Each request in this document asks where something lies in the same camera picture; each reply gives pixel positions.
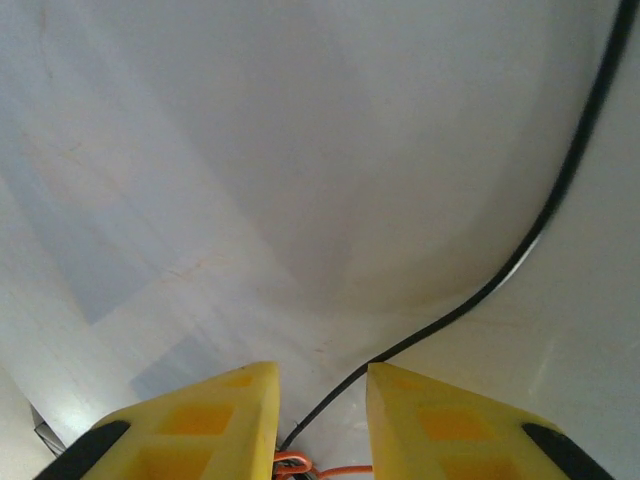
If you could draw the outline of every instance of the white surface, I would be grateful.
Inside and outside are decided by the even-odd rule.
[[[29,402],[0,367],[0,478],[31,480],[53,461],[33,431]]]
[[[445,311],[539,209],[611,15],[580,0],[0,8],[0,352],[67,442],[259,359],[281,363],[285,433]],[[637,58],[636,40],[523,272],[398,359],[547,415],[619,478],[640,431]],[[298,446],[366,461],[363,412],[354,388]]]

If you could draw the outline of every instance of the wire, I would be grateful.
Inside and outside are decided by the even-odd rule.
[[[345,378],[337,387],[314,407],[302,421],[296,425],[293,431],[285,438],[280,448],[286,450],[289,448],[293,440],[325,409],[351,386],[358,378],[367,372],[367,366],[370,363],[385,362],[390,358],[403,352],[407,348],[415,345],[421,340],[430,337],[434,333],[439,332],[443,328],[451,325],[463,315],[473,310],[480,302],[495,292],[502,286],[524,262],[531,250],[535,247],[540,239],[544,229],[556,213],[558,207],[562,203],[571,182],[576,174],[578,166],[582,161],[584,152],[589,144],[591,134],[598,120],[602,106],[605,103],[607,94],[615,77],[618,65],[622,58],[622,54],[627,45],[632,27],[633,20],[638,9],[640,0],[621,0],[618,5],[616,17],[611,28],[611,33],[607,41],[605,53],[600,62],[598,73],[587,97],[587,101],[580,115],[578,125],[574,131],[569,150],[562,162],[562,167],[551,188],[551,192],[545,201],[542,210],[536,217],[535,221],[529,228],[524,238],[520,241],[511,256],[504,265],[485,283],[476,293],[471,295],[461,305],[439,318],[435,322],[409,335],[404,340],[388,348],[384,352],[376,355],[368,362],[360,365],[347,378]]]
[[[279,463],[283,460],[295,460],[302,465],[282,466],[278,465],[275,469],[276,480],[288,480],[295,474],[311,473],[317,480],[323,480],[329,477],[337,477],[339,475],[351,475],[355,473],[373,473],[371,465],[352,465],[349,467],[330,468],[322,472],[314,468],[313,463],[304,453],[300,452],[278,452],[273,456],[273,463]]]

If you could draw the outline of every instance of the yellow plastic part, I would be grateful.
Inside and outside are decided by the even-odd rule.
[[[369,365],[367,419],[375,480],[566,480],[521,425],[548,421],[433,380]]]
[[[270,480],[277,364],[254,363],[119,410],[131,427],[83,480]]]

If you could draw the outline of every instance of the orange wire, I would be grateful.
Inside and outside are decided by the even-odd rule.
[[[297,460],[302,465],[295,467],[287,467],[284,465],[278,465],[276,468],[277,480],[288,480],[296,473],[311,472],[315,474],[318,480],[323,480],[329,477],[337,477],[338,475],[350,475],[354,473],[372,473],[373,467],[371,465],[353,465],[350,467],[338,467],[330,468],[323,472],[319,472],[313,466],[313,462],[304,453],[301,452],[278,452],[273,456],[274,463],[281,462],[283,460]]]

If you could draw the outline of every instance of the black cable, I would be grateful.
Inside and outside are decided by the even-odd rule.
[[[549,193],[542,210],[533,222],[533,225],[524,236],[520,244],[516,247],[506,263],[484,284],[480,290],[474,293],[460,306],[447,313],[435,322],[418,330],[414,334],[408,336],[404,340],[396,343],[391,348],[376,355],[368,362],[360,365],[356,370],[345,378],[337,387],[322,399],[316,407],[293,429],[293,431],[285,438],[280,445],[280,450],[286,450],[291,442],[300,435],[300,433],[325,409],[333,402],[338,395],[344,392],[351,384],[367,372],[370,363],[385,362],[407,348],[415,345],[421,340],[430,337],[443,328],[451,325],[453,322],[469,313],[480,302],[496,291],[509,277],[518,269],[520,264],[526,259],[529,252],[533,249],[536,242],[542,235],[543,230],[549,224],[551,218],[562,203],[569,186],[575,176],[580,165],[584,152],[587,148],[591,134],[598,120],[600,110],[604,105],[607,94],[615,77],[620,59],[627,45],[632,27],[633,20],[638,8],[640,0],[621,0],[618,5],[616,18],[611,28],[611,33],[607,42],[605,53],[602,57],[598,73],[595,81],[587,97],[587,101],[582,110],[580,120],[573,134],[569,150],[564,158],[558,177],[556,178],[553,188]]]

